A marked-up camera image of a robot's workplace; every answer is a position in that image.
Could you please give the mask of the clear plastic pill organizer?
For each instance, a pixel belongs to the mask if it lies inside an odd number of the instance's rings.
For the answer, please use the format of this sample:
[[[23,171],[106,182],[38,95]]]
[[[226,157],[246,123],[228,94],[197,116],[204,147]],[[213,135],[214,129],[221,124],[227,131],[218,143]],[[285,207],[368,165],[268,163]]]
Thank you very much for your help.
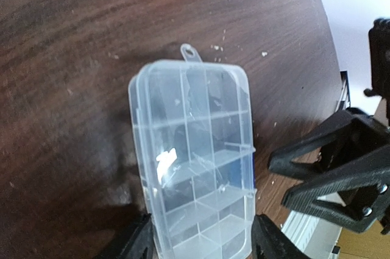
[[[204,62],[144,66],[128,87],[136,159],[160,258],[247,258],[255,216],[248,78]]]

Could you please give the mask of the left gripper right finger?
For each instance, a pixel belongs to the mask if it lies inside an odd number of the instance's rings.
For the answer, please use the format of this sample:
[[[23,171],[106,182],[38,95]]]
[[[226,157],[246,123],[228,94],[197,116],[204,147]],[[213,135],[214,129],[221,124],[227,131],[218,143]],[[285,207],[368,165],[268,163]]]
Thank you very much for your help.
[[[288,237],[266,215],[255,215],[251,228],[252,258],[305,258]]]

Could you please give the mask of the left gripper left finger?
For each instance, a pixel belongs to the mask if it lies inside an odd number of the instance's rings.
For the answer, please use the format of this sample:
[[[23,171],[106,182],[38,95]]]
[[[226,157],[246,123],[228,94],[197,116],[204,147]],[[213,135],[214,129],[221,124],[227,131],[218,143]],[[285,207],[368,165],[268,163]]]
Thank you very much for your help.
[[[98,259],[153,258],[154,229],[150,213],[141,215],[97,254]]]

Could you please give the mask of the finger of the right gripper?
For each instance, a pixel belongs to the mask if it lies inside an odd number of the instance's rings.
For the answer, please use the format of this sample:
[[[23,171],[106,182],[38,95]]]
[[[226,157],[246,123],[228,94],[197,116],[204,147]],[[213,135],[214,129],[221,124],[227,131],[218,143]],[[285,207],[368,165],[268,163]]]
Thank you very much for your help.
[[[285,177],[314,177],[326,169],[325,159],[314,163],[298,163],[293,159],[328,145],[336,145],[350,136],[352,123],[371,116],[360,109],[340,110],[328,117],[311,132],[274,150],[269,157],[268,170]]]
[[[346,191],[353,197],[345,205],[320,199]],[[383,227],[381,234],[388,234],[389,149],[376,149],[290,188],[282,205],[356,233],[365,232],[378,220]]]

